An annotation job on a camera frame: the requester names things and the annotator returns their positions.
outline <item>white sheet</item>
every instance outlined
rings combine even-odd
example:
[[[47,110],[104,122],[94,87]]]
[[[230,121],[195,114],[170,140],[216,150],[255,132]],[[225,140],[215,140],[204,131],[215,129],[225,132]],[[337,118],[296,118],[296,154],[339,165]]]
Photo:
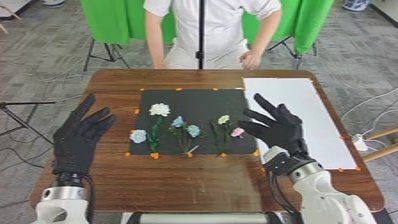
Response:
[[[291,113],[300,117],[309,155],[323,168],[355,169],[357,164],[316,94],[312,81],[305,78],[246,78],[243,82],[250,109],[266,113],[252,99],[254,94],[259,93],[273,105],[286,104]],[[257,140],[257,146],[261,151],[268,150],[261,140]]]

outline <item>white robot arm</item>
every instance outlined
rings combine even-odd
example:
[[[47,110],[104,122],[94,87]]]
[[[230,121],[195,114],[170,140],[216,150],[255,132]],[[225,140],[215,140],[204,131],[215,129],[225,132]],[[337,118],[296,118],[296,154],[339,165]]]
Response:
[[[330,172],[312,159],[291,158],[287,151],[273,146],[262,161],[266,170],[289,176],[293,189],[302,195],[305,224],[376,224],[362,199],[334,189]]]
[[[51,187],[42,191],[40,202],[35,207],[37,221],[31,224],[88,224],[85,188]]]

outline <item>gray carpet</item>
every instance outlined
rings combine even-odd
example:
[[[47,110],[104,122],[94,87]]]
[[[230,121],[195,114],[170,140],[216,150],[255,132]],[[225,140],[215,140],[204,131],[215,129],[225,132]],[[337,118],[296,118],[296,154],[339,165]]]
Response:
[[[1,21],[10,32],[0,33],[0,101],[62,100],[83,92],[90,74],[99,67],[124,68],[122,63],[92,60],[90,69],[81,73],[83,58],[88,48],[90,31],[81,15],[79,3],[69,0],[58,9],[44,8],[37,2],[21,15],[23,21]],[[335,3],[323,32],[318,38],[318,56],[305,55],[302,69],[309,70],[319,79],[337,114],[342,115],[351,106],[398,86],[398,29],[387,23],[371,9],[362,13],[348,13]],[[131,40],[124,46],[122,55],[131,68],[149,68],[145,44]],[[264,55],[261,69],[291,69],[294,60],[282,48]],[[344,126],[350,134],[362,133],[371,126],[371,120],[389,108],[396,109],[396,94],[367,103],[348,115]],[[31,125],[51,136],[67,113],[74,108],[78,98],[60,101],[56,105],[42,106]],[[14,106],[12,110],[26,116],[28,107]],[[396,114],[387,114],[378,122],[376,130],[396,127]],[[5,115],[0,113],[0,132],[12,128]],[[382,139],[389,144],[394,137]],[[30,158],[49,148],[46,142],[24,131],[0,137],[1,148],[14,148]],[[49,152],[30,162],[44,164]],[[19,164],[14,153],[0,151],[0,223],[30,223],[33,210],[23,202],[33,188],[40,169]],[[367,163],[371,174],[383,192],[385,208],[398,210],[398,154]],[[390,214],[398,223],[398,212]],[[99,214],[97,223],[117,223],[117,216]]]

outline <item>chair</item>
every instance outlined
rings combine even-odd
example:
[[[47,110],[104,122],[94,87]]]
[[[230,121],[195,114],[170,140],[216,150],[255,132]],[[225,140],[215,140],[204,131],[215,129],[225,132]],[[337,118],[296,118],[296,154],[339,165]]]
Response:
[[[364,140],[373,140],[380,137],[383,137],[385,135],[392,134],[398,132],[398,128],[390,128],[380,132],[376,132],[374,134],[371,134]],[[380,157],[387,156],[390,153],[398,152],[398,143],[394,143],[392,145],[389,145],[385,148],[382,148],[376,152],[373,152],[371,154],[367,154],[362,159],[364,162],[369,162],[373,159],[378,159]]]

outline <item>black robotic glove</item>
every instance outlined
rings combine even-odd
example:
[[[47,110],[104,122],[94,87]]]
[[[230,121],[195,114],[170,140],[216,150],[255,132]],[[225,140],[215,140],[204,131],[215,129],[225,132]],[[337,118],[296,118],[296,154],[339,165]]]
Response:
[[[76,110],[71,112],[65,123],[53,134],[53,174],[63,172],[81,175],[88,174],[95,143],[115,121],[113,115],[106,117],[110,113],[108,107],[83,119],[94,102],[95,97],[94,94],[90,94],[78,105]]]
[[[291,156],[305,157],[307,146],[302,138],[300,118],[289,113],[284,104],[275,107],[259,94],[254,95],[254,100],[268,111],[273,119],[250,109],[245,109],[243,114],[254,118],[262,125],[248,121],[239,121],[239,127],[245,132],[262,140],[268,147],[278,146],[287,150]]]

